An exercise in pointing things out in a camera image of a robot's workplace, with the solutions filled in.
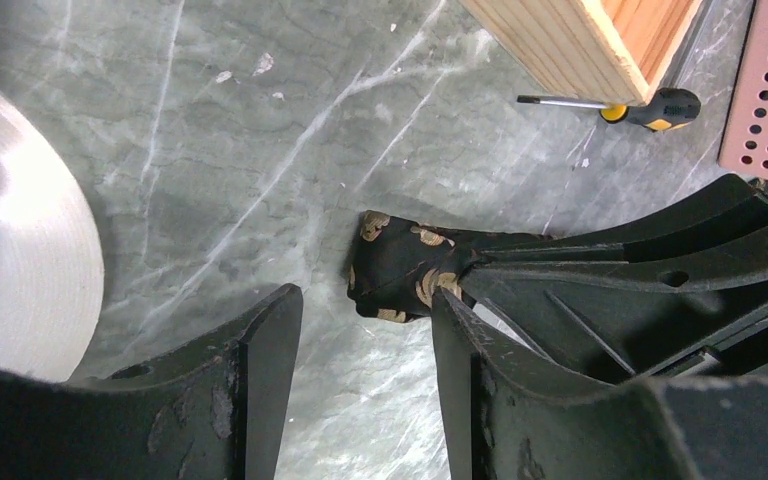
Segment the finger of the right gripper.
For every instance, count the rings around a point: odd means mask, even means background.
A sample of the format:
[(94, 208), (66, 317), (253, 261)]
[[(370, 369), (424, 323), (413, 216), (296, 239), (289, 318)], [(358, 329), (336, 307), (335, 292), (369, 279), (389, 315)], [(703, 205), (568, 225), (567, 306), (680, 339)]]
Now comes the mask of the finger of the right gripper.
[(721, 246), (768, 225), (768, 181), (727, 174), (660, 211), (606, 230), (558, 240), (495, 243), (490, 262), (649, 262)]
[[(768, 278), (768, 225), (664, 260), (496, 263), (463, 285), (550, 361), (618, 384), (649, 376), (648, 315), (660, 296), (750, 278)], [(744, 375), (768, 376), (768, 364)]]

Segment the wooden compartment tray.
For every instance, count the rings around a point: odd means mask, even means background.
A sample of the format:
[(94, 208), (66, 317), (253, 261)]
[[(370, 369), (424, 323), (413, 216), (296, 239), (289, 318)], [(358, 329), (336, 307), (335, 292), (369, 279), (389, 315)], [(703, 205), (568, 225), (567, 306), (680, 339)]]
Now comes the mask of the wooden compartment tray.
[(643, 105), (700, 0), (461, 0), (549, 94)]

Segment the lower black yellow screwdriver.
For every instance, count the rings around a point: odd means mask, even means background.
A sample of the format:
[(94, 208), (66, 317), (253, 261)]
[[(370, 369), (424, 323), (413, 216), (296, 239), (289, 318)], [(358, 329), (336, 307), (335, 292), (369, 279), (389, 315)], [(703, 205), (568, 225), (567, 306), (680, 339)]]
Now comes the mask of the lower black yellow screwdriver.
[(608, 124), (626, 122), (652, 132), (682, 128), (698, 118), (702, 106), (696, 94), (681, 88), (660, 88), (651, 101), (643, 106), (528, 95), (518, 95), (516, 101), (521, 104), (595, 109), (599, 111), (600, 118)]

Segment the white tape roll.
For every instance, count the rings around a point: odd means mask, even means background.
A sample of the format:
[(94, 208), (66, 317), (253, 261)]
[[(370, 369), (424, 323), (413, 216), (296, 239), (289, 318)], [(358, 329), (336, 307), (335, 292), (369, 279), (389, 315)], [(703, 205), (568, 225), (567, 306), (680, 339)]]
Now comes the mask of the white tape roll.
[(100, 237), (61, 157), (0, 92), (0, 368), (67, 380), (95, 332)]

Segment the black gold patterned tie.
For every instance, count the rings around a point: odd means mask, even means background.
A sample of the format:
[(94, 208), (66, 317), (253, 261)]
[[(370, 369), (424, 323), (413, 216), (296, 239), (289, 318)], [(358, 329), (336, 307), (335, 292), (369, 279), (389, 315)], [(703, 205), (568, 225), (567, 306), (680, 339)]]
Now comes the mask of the black gold patterned tie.
[(451, 291), (468, 307), (461, 277), (487, 263), (487, 250), (549, 241), (543, 234), (449, 229), (368, 210), (348, 270), (347, 296), (365, 318), (409, 323), (431, 315), (434, 291)]

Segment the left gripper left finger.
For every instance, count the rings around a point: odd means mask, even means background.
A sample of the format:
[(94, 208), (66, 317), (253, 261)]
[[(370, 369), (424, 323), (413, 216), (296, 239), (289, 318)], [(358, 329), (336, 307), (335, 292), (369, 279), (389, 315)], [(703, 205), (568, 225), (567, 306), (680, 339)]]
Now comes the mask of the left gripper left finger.
[(240, 317), (99, 379), (0, 370), (0, 479), (271, 479), (303, 314), (286, 284)]

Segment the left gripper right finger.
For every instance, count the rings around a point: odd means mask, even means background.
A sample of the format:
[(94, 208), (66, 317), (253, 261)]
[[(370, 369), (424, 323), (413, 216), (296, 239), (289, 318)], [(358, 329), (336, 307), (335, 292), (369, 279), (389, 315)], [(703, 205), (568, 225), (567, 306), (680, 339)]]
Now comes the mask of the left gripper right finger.
[(640, 377), (554, 364), (450, 291), (432, 333), (455, 479), (768, 479), (768, 377)]

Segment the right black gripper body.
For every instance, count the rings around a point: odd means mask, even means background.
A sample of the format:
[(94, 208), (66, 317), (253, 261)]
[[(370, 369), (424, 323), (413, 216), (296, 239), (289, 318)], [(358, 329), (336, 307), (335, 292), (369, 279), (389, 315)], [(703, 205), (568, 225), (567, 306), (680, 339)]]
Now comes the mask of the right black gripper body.
[(650, 376), (738, 376), (767, 364), (768, 278), (680, 288), (648, 315)]

